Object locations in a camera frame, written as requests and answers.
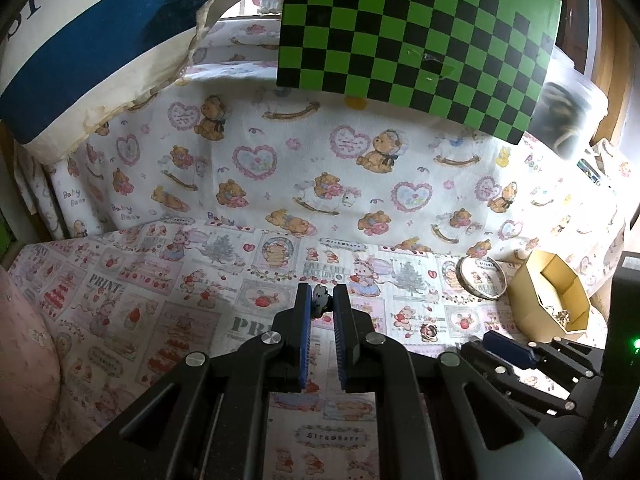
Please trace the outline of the small silver charm earrings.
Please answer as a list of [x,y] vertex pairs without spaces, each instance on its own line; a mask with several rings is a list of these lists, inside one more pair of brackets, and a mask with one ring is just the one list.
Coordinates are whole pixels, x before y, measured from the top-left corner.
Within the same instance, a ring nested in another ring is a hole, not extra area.
[[334,311],[333,297],[326,286],[317,284],[312,290],[311,314],[313,318],[322,318],[323,315]]

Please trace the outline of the silver chain jewelry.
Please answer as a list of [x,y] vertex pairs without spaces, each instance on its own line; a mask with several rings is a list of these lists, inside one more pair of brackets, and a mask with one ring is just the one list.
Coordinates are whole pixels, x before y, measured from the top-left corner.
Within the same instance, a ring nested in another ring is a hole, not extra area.
[[566,310],[566,309],[555,309],[552,311],[551,313],[552,318],[555,319],[555,322],[557,322],[559,325],[566,327],[568,324],[570,324],[570,311]]

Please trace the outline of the gold octagonal box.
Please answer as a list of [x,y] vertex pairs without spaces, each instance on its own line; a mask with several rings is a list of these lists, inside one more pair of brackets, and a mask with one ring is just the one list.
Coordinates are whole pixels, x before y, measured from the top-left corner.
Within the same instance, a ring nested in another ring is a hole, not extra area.
[[[506,289],[515,325],[532,341],[555,337],[578,340],[585,335],[591,304],[576,272],[557,254],[534,250]],[[552,311],[570,311],[570,324],[559,325]]]

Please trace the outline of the baby bear print cloth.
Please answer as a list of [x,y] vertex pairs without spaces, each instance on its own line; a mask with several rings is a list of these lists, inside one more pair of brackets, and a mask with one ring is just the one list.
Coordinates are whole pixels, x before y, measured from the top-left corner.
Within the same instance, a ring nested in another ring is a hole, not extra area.
[[186,216],[406,252],[554,252],[597,290],[625,202],[531,136],[511,145],[415,110],[276,84],[280,24],[224,20],[192,65],[51,166],[14,174],[55,238]]

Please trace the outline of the strawberry print table cloth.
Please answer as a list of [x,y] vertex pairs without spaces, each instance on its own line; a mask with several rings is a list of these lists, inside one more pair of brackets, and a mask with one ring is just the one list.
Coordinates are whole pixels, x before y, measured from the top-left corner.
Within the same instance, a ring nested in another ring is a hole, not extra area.
[[379,333],[424,356],[490,330],[509,301],[470,295],[457,260],[191,219],[24,247],[1,272],[1,417],[29,463],[62,465],[188,353],[270,330],[299,284],[347,287]]

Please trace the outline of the patterned cigarette lighter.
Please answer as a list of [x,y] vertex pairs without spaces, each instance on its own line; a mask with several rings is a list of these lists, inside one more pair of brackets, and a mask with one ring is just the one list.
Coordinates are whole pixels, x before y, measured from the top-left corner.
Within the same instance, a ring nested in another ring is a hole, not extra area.
[[602,183],[602,176],[585,159],[579,159],[577,167],[582,170],[586,177],[595,185],[600,185]]

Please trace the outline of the clear plastic lidded tub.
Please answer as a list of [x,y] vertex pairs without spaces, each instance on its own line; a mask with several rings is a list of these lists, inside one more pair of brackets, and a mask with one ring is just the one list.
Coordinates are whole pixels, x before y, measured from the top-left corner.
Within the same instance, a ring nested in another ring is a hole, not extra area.
[[578,162],[608,114],[608,98],[554,47],[527,132],[566,162]]

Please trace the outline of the green black checkered box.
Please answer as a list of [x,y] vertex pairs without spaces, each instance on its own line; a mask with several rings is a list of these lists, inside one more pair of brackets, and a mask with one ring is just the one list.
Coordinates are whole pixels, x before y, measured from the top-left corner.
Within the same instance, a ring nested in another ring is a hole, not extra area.
[[515,144],[561,10],[561,0],[283,0],[277,81],[420,110]]

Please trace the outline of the striped Hermes Paris curtain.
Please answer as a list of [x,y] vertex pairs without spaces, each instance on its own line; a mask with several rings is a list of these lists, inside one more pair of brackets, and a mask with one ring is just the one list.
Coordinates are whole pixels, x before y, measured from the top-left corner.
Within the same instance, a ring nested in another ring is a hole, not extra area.
[[151,99],[239,0],[6,0],[1,121],[43,165]]

